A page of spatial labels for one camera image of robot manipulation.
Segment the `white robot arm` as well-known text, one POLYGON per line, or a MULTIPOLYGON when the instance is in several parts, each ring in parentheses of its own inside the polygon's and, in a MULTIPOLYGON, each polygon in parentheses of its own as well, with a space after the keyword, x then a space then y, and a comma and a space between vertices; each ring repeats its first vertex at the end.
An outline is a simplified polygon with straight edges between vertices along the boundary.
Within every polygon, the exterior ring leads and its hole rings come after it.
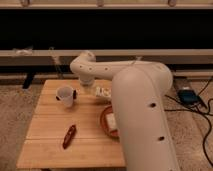
POLYGON ((180 171, 163 107, 173 76, 160 62, 98 62, 90 51, 70 64, 83 86, 111 82, 111 103, 127 171, 180 171))

